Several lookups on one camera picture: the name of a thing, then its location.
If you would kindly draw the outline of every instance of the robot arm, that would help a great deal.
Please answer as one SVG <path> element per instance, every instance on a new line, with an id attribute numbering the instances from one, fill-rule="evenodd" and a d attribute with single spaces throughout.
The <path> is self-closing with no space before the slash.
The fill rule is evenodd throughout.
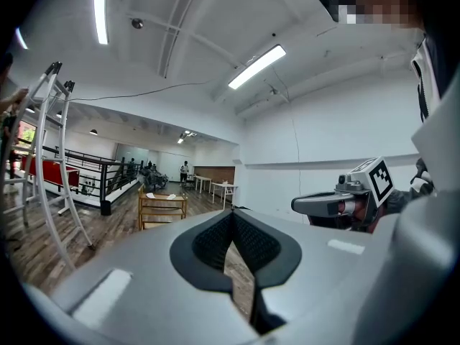
<path id="1" fill-rule="evenodd" d="M 339 183 L 333 191 L 315 193 L 294 198 L 291 208 L 303 215 L 336 218 L 352 215 L 357 200 L 365 200 L 366 212 L 359 227 L 371 225 L 378 214 L 379 207 L 391 192 L 394 185 L 385 159 L 377 157 L 339 176 Z M 339 211 L 344 203 L 344 211 Z"/>

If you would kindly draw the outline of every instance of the white metal frame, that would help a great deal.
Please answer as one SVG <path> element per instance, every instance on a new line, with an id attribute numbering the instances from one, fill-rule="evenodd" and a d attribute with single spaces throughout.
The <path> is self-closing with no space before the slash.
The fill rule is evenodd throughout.
<path id="1" fill-rule="evenodd" d="M 69 99 L 70 99 L 71 91 L 73 89 L 73 83 L 69 82 L 67 86 L 67 83 L 66 85 L 63 85 L 58 81 L 58 73 L 59 73 L 61 65 L 62 65 L 61 63 L 53 63 L 46 70 L 46 72 L 44 72 L 41 75 L 40 79 L 29 91 L 29 95 L 27 96 L 27 98 L 22 102 L 18 115 L 17 115 L 17 120 L 15 121 L 12 127 L 12 130 L 11 130 L 12 134 L 16 134 L 19 128 L 19 123 L 22 117 L 24 116 L 26 108 L 32 102 L 37 103 L 35 94 L 38 92 L 38 90 L 41 88 L 41 86 L 45 82 L 48 82 L 46 96 L 41 101 L 40 117 L 37 123 L 37 130 L 35 132 L 34 139 L 32 140 L 31 147 L 27 148 L 27 147 L 18 147 L 18 146 L 12 145 L 14 137 L 10 137 L 8 144 L 6 146 L 6 155 L 9 154 L 10 150 L 19 150 L 19 151 L 23 151 L 27 153 L 27 161 L 26 161 L 25 170 L 24 170 L 24 177 L 20 179 L 5 180 L 5 183 L 3 183 L 4 178 L 0 178 L 0 187 L 3 190 L 4 184 L 22 183 L 23 185 L 22 205 L 14 207 L 14 208 L 10 208 L 9 210 L 5 210 L 4 214 L 19 211 L 22 209 L 25 226 L 28 226 L 27 213 L 26 213 L 27 202 L 30 202 L 31 200 L 35 199 L 37 197 L 36 194 L 38 195 L 38 198 L 40 200 L 40 205 L 45 215 L 46 225 L 47 225 L 48 231 L 50 232 L 51 238 L 53 242 L 55 243 L 60 256 L 65 261 L 67 266 L 71 268 L 72 270 L 74 270 L 75 265 L 72 263 L 72 260 L 68 256 L 68 253 L 66 250 L 67 244 L 79 232 L 82 232 L 90 249 L 94 249 L 94 245 L 91 242 L 88 234 L 86 233 L 81 223 L 80 217 L 78 216 L 78 212 L 75 208 L 75 204 L 73 202 L 72 195 L 70 192 L 67 170 L 65 166 L 65 145 L 64 145 L 65 125 L 67 123 L 67 113 L 68 113 L 68 108 L 69 108 L 69 103 L 70 103 Z M 59 121 L 53 118 L 52 116 L 48 115 L 48 112 L 52 108 L 54 103 L 57 101 L 57 98 L 62 94 L 65 95 L 65 98 L 64 98 L 64 106 L 62 110 L 62 117 L 61 117 L 61 120 Z M 43 140 L 44 140 L 43 138 L 45 135 L 45 123 L 47 120 L 59 127 L 59 157 L 58 158 L 46 158 L 43 156 Z M 32 197 L 27 198 L 27 186 L 28 186 L 27 179 L 29 177 L 30 165 L 32 163 L 34 150 L 35 150 L 35 167 L 36 167 L 37 177 L 32 179 L 32 188 L 35 189 L 35 183 L 37 183 L 37 193 L 33 192 Z M 60 194 L 57 198 L 53 198 L 51 200 L 48 200 L 47 195 L 46 195 L 45 179 L 43 175 L 43 162 L 44 161 L 59 162 L 60 164 L 60 174 L 61 174 L 61 179 L 63 182 L 63 193 Z M 5 170 L 6 170 L 6 162 L 4 162 L 1 165 L 2 175 L 5 175 Z M 65 201 L 65 208 L 61 210 L 60 213 L 63 212 L 67 208 L 70 209 L 70 212 L 73 217 L 73 221 L 75 223 L 74 230 L 64 239 L 64 241 L 62 241 L 59 237 L 59 234 L 54 224 L 51 210 L 50 210 L 50 206 L 52 204 L 55 204 L 60 201 Z"/>

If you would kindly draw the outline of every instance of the ceiling light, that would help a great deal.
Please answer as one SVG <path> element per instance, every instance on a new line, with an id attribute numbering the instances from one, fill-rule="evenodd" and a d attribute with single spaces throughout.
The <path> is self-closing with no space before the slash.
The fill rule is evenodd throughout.
<path id="1" fill-rule="evenodd" d="M 134 18 L 132 21 L 131 21 L 131 25 L 135 28 L 135 29 L 141 29 L 143 28 L 144 26 L 144 21 L 142 19 L 139 19 L 139 18 Z"/>
<path id="2" fill-rule="evenodd" d="M 98 32 L 98 40 L 102 45 L 107 45 L 106 26 L 106 0 L 94 0 L 94 17 L 96 18 L 96 31 Z"/>
<path id="3" fill-rule="evenodd" d="M 248 68 L 244 69 L 243 73 L 238 75 L 232 82 L 229 83 L 229 87 L 237 89 L 239 86 L 258 74 L 259 71 L 265 69 L 268 65 L 273 64 L 284 55 L 286 55 L 286 52 L 283 48 L 280 45 L 276 45 L 274 48 L 270 49 L 270 51 L 266 52 L 259 59 L 254 61 Z"/>
<path id="4" fill-rule="evenodd" d="M 21 35 L 21 31 L 19 31 L 18 27 L 16 28 L 16 38 L 23 49 L 25 50 L 29 49 L 26 45 L 26 42 L 24 42 L 24 39 L 22 38 L 22 35 Z"/>

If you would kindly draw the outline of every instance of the ceiling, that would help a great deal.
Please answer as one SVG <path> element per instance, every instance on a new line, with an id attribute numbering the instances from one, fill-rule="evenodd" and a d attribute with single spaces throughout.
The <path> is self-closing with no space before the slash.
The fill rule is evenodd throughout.
<path id="1" fill-rule="evenodd" d="M 59 110 L 62 109 L 62 102 L 57 103 L 50 110 L 50 114 L 55 116 Z M 38 121 L 39 112 L 31 114 L 26 113 L 25 120 L 36 124 Z M 86 119 L 89 121 L 96 121 L 94 124 L 101 124 L 101 122 L 108 122 L 112 124 L 120 124 L 125 127 L 132 128 L 134 130 L 142 130 L 144 132 L 149 132 L 152 136 L 155 136 L 155 139 L 162 139 L 164 142 L 175 144 L 180 135 L 185 130 L 190 130 L 194 132 L 193 129 L 184 129 L 179 126 L 162 123 L 160 121 L 155 121 L 153 119 L 143 118 L 140 116 L 135 116 L 132 114 L 122 113 L 119 111 L 105 109 L 92 105 L 85 105 L 82 103 L 72 102 L 69 105 L 68 116 L 67 116 L 67 128 L 72 129 L 74 124 L 77 124 L 79 120 Z M 53 129 L 58 130 L 58 127 L 53 123 L 47 123 Z M 200 144 L 205 144 L 208 142 L 217 142 L 218 139 L 210 137 L 206 134 L 197 134 L 194 137 L 187 137 L 186 142 L 189 146 L 196 146 Z"/>
<path id="2" fill-rule="evenodd" d="M 133 18 L 144 27 L 133 28 Z M 142 65 L 171 84 L 206 82 L 211 101 L 245 119 L 333 83 L 409 68 L 420 41 L 410 29 L 335 24 L 318 0 L 107 0 L 107 26 L 104 47 L 93 0 L 41 0 L 22 33 L 31 50 L 54 58 L 62 51 L 108 50 L 120 65 Z M 238 90 L 228 87 L 276 44 L 285 57 Z"/>

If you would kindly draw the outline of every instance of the red object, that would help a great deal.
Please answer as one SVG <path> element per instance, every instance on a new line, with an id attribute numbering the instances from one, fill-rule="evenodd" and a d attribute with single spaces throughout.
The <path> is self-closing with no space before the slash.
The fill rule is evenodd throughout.
<path id="1" fill-rule="evenodd" d="M 22 156 L 21 159 L 21 170 L 25 169 L 27 156 Z M 60 165 L 59 162 L 53 161 L 42 161 L 43 162 L 43 176 L 45 177 L 46 181 L 49 181 L 54 184 L 62 185 L 63 180 L 60 177 Z M 70 186 L 78 187 L 79 179 L 80 179 L 80 170 L 75 169 L 74 167 L 65 167 L 66 170 L 76 170 L 73 172 L 68 172 L 68 180 Z M 35 169 L 35 157 L 32 158 L 32 163 L 30 164 L 30 175 L 37 175 L 37 171 Z"/>

